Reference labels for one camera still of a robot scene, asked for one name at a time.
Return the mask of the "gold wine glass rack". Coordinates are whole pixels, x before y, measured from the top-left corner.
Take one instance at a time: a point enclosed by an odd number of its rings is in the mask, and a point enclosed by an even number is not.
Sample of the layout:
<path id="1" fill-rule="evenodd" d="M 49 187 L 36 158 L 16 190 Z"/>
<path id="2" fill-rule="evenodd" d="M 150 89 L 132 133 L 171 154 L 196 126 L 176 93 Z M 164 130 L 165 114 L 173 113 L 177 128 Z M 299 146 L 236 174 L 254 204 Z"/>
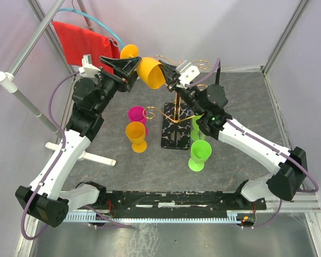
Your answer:
<path id="1" fill-rule="evenodd" d="M 164 110 L 156 107 L 145 107 L 143 115 L 146 119 L 153 119 L 156 110 L 163 116 L 161 143 L 164 149 L 188 150 L 190 148 L 191 119 L 194 117 L 191 110 L 178 94 L 172 103 L 164 104 Z"/>

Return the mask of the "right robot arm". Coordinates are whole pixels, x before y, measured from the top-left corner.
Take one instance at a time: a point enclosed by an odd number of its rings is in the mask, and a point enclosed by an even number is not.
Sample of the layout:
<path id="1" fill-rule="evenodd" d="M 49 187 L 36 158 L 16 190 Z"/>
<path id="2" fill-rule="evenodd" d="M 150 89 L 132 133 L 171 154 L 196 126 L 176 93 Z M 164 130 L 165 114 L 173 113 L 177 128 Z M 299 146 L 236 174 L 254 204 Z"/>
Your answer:
<path id="1" fill-rule="evenodd" d="M 191 62 L 178 66 L 161 62 L 160 69 L 168 90 L 175 91 L 200 116 L 197 124 L 203 134 L 241 150 L 268 170 L 268 175 L 241 184 L 234 196 L 238 208 L 247 209 L 254 201 L 272 195 L 284 201 L 293 199 L 308 175 L 307 154 L 302 148 L 280 146 L 240 124 L 224 110 L 228 99 L 219 81 L 199 89 L 200 81 L 195 78 L 200 71 Z"/>

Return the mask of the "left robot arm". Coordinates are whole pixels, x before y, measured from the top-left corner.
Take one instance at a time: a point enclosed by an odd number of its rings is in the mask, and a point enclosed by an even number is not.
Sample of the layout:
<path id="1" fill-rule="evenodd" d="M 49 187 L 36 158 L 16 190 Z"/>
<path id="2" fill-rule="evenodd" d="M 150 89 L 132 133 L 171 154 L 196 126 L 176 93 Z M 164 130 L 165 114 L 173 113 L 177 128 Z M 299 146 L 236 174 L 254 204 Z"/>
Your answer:
<path id="1" fill-rule="evenodd" d="M 95 182 L 86 182 L 71 191 L 62 191 L 63 184 L 79 159 L 98 134 L 104 119 L 102 112 L 116 92 L 129 92 L 137 80 L 136 68 L 141 57 L 114 59 L 100 57 L 100 62 L 111 67 L 112 73 L 92 66 L 89 57 L 74 84 L 73 110 L 61 141 L 40 174 L 29 186 L 19 186 L 16 198 L 30 215 L 55 228 L 66 215 L 85 205 L 96 209 L 106 206 L 106 188 Z"/>

